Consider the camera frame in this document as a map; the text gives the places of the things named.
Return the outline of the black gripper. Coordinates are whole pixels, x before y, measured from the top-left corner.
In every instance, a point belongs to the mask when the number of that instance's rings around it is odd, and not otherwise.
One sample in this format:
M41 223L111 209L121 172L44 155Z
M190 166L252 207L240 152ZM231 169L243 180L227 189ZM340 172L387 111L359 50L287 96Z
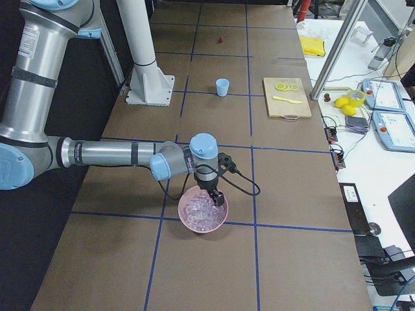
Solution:
M219 177L215 174L211 177L205 177L203 175L196 175L196 181L198 186L202 190L206 190L209 197L213 200L213 204L216 207L220 207L225 203L225 197L221 191L218 190L217 185L219 183Z

